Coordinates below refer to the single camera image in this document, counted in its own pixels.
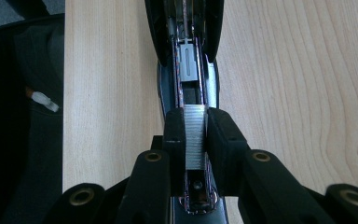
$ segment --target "wood grain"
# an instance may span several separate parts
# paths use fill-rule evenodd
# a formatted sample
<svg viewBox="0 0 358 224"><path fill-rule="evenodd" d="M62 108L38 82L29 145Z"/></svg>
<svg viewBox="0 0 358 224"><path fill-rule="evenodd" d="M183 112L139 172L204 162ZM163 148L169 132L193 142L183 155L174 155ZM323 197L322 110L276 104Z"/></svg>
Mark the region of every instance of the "wood grain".
<svg viewBox="0 0 358 224"><path fill-rule="evenodd" d="M162 134L143 1L66 1L63 190L109 188ZM358 186L358 1L226 1L221 108L323 193ZM229 199L230 222L241 223Z"/></svg>

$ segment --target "silver metal part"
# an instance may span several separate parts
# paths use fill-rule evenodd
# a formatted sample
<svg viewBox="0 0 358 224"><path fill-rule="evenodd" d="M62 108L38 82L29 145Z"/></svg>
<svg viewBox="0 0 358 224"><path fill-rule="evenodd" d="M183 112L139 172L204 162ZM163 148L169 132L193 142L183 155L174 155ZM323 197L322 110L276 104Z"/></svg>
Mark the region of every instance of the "silver metal part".
<svg viewBox="0 0 358 224"><path fill-rule="evenodd" d="M197 61L194 52L194 45L181 44L179 45L179 73L182 82L197 81Z"/></svg>
<svg viewBox="0 0 358 224"><path fill-rule="evenodd" d="M208 62L208 76L205 78L206 84L206 96L208 99L208 106L217 108L217 95L219 94L217 89L216 71L213 63Z"/></svg>
<svg viewBox="0 0 358 224"><path fill-rule="evenodd" d="M205 105L185 105L186 169L205 170Z"/></svg>

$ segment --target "metal screw head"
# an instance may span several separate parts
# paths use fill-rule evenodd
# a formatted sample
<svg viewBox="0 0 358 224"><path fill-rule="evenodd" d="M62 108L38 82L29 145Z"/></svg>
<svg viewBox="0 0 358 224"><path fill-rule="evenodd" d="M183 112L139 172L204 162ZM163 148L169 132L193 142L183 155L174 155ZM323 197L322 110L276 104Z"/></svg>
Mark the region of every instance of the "metal screw head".
<svg viewBox="0 0 358 224"><path fill-rule="evenodd" d="M193 183L193 188L194 189L202 189L202 182L200 182L199 180L195 181Z"/></svg>
<svg viewBox="0 0 358 224"><path fill-rule="evenodd" d="M343 198L348 203L358 206L358 192L352 189L342 189L339 192L339 196Z"/></svg>
<svg viewBox="0 0 358 224"><path fill-rule="evenodd" d="M159 161L161 160L161 154L156 152L150 152L145 155L147 161Z"/></svg>
<svg viewBox="0 0 358 224"><path fill-rule="evenodd" d="M267 153L264 153L264 152L255 152L253 154L253 158L257 161L270 161L271 160L271 157Z"/></svg>
<svg viewBox="0 0 358 224"><path fill-rule="evenodd" d="M91 188L78 189L69 198L69 203L73 206L80 206L91 202L94 198L94 190Z"/></svg>

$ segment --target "wooden table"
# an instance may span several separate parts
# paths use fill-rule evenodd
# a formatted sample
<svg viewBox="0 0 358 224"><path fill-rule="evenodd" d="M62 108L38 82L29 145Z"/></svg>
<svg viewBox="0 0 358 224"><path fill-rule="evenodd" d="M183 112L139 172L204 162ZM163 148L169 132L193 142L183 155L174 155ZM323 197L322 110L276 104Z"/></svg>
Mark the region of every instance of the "wooden table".
<svg viewBox="0 0 358 224"><path fill-rule="evenodd" d="M162 134L142 0L66 1L63 190L106 189ZM358 186L358 1L226 1L221 109L311 189ZM228 200L231 223L241 223Z"/></svg>

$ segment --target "light wood surface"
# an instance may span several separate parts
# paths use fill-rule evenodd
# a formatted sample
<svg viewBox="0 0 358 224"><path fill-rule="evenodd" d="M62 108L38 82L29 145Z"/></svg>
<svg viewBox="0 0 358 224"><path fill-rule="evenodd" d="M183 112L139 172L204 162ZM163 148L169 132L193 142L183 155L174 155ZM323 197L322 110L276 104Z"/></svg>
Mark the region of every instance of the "light wood surface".
<svg viewBox="0 0 358 224"><path fill-rule="evenodd" d="M63 190L107 189L162 134L145 3L66 0L65 29ZM217 55L220 108L251 148L318 192L358 186L358 1L226 1Z"/></svg>

